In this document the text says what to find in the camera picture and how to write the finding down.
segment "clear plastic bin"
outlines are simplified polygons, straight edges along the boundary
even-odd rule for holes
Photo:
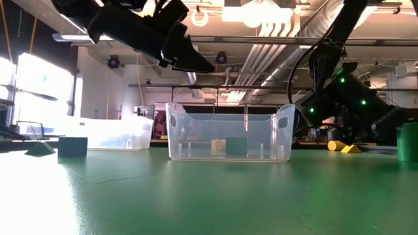
[[[167,103],[169,153],[176,160],[288,161],[295,105],[274,115],[187,114]]]
[[[70,123],[66,136],[87,137],[88,149],[140,150],[150,147],[153,120],[148,118],[76,118]]]

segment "green block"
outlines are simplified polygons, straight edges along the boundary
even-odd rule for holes
[[[398,160],[418,163],[418,123],[405,123],[397,134]]]
[[[38,144],[30,147],[25,154],[32,157],[43,157],[53,153],[55,153],[55,151],[49,144],[39,142]]]
[[[58,157],[85,157],[87,156],[86,137],[59,137]]]
[[[227,155],[247,156],[247,137],[227,137],[225,152]]]

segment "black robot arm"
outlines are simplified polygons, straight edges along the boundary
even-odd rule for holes
[[[345,0],[327,33],[311,48],[308,66],[314,88],[295,103],[295,133],[318,128],[323,120],[338,116],[342,110],[352,117],[349,123],[339,127],[344,130],[343,141],[347,143],[353,142],[361,132],[373,133],[382,139],[394,138],[396,128],[412,120],[405,108],[388,105],[376,91],[353,76],[357,63],[344,63],[343,69],[334,74],[344,54],[344,44],[367,4],[368,0]]]
[[[157,59],[159,65],[174,70],[213,72],[214,66],[193,48],[187,26],[180,23],[189,9],[180,0],[157,3],[153,16],[140,17],[131,10],[142,10],[145,0],[51,0],[58,12],[87,30],[93,43],[107,35]]]

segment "table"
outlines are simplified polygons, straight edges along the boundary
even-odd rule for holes
[[[418,234],[418,164],[294,150],[288,163],[0,154],[0,234]]]

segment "wooden block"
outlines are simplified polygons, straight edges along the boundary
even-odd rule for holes
[[[328,142],[328,149],[331,151],[341,151],[344,147],[346,147],[346,145],[337,140]]]
[[[212,155],[219,155],[225,151],[226,140],[212,140],[210,142],[210,152]]]
[[[351,146],[346,146],[344,149],[341,150],[342,153],[362,153],[361,150],[358,149],[357,146],[352,144]]]

